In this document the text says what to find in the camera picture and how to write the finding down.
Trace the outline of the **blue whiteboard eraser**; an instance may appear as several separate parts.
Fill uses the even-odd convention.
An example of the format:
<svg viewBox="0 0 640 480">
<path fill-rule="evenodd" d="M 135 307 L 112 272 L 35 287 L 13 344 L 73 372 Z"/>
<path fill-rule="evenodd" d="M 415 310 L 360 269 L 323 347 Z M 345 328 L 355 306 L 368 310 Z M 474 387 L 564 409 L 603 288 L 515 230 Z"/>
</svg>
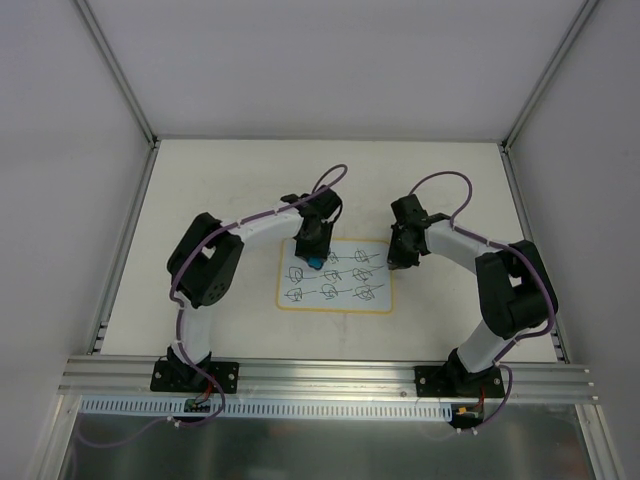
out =
<svg viewBox="0 0 640 480">
<path fill-rule="evenodd" d="M 309 257 L 307 259 L 307 265 L 313 270 L 320 271 L 325 264 L 326 260 L 320 257 Z"/>
</svg>

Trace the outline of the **yellow framed small whiteboard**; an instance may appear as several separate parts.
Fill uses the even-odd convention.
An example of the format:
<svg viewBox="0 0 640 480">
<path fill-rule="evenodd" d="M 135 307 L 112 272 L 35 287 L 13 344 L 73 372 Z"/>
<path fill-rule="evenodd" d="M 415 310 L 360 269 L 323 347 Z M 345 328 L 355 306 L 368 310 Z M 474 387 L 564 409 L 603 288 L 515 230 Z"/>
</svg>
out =
<svg viewBox="0 0 640 480">
<path fill-rule="evenodd" d="M 321 269 L 294 256 L 295 242 L 281 244 L 276 305 L 285 311 L 390 314 L 393 276 L 387 267 L 389 244 L 382 240 L 331 240 Z"/>
</svg>

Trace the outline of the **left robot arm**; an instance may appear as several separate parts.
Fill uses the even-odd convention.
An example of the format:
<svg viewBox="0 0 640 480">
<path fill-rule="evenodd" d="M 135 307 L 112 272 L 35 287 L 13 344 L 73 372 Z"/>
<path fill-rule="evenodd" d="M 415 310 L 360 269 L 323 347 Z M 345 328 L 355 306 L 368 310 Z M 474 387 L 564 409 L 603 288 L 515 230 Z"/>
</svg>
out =
<svg viewBox="0 0 640 480">
<path fill-rule="evenodd" d="M 292 238 L 295 256 L 314 270 L 327 261 L 341 198 L 322 186 L 311 194 L 283 196 L 271 211 L 225 223 L 209 213 L 198 215 L 169 257 L 169 297 L 178 305 L 175 337 L 167 349 L 162 380 L 170 388 L 201 392 L 213 378 L 209 330 L 198 312 L 228 292 L 243 252 Z"/>
</svg>

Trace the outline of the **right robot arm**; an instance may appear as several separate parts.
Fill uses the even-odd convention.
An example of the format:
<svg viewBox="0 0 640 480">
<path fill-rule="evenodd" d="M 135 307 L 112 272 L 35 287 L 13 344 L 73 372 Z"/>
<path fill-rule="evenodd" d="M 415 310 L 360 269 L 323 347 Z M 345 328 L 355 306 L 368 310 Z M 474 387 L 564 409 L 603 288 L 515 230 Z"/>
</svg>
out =
<svg viewBox="0 0 640 480">
<path fill-rule="evenodd" d="M 421 257 L 435 254 L 474 274 L 478 289 L 479 325 L 443 365 L 414 368 L 417 396 L 504 399 L 501 358 L 558 311 L 537 247 L 528 240 L 488 240 L 455 225 L 443 213 L 428 214 L 414 194 L 392 202 L 391 209 L 391 270 L 417 267 Z"/>
</svg>

